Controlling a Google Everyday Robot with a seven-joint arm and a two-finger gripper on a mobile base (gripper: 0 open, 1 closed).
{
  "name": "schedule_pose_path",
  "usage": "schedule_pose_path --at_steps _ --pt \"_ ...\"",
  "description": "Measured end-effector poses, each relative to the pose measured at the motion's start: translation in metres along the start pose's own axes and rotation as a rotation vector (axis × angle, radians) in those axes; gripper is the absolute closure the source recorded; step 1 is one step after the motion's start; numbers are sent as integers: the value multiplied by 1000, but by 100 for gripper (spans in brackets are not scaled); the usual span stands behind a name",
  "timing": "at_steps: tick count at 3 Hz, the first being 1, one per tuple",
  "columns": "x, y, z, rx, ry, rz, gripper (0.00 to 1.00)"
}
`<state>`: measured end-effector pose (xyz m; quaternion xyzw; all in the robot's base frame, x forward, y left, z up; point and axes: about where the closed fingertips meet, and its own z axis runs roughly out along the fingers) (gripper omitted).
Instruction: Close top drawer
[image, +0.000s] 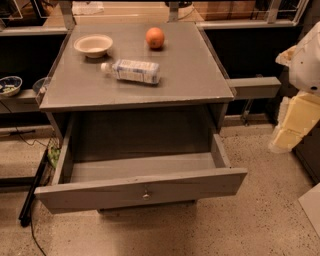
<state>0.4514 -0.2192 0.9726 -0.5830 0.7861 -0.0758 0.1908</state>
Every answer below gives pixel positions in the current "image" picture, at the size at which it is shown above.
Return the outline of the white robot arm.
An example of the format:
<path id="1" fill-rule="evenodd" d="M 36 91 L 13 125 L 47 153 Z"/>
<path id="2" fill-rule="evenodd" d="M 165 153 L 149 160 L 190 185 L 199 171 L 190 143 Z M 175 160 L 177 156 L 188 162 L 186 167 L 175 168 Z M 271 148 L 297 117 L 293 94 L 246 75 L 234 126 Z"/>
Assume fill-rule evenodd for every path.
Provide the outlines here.
<path id="1" fill-rule="evenodd" d="M 273 153 L 286 153 L 320 120 L 320 22 L 297 45 L 280 53 L 276 62 L 289 68 L 289 83 L 298 89 L 295 96 L 283 97 L 268 145 Z"/>

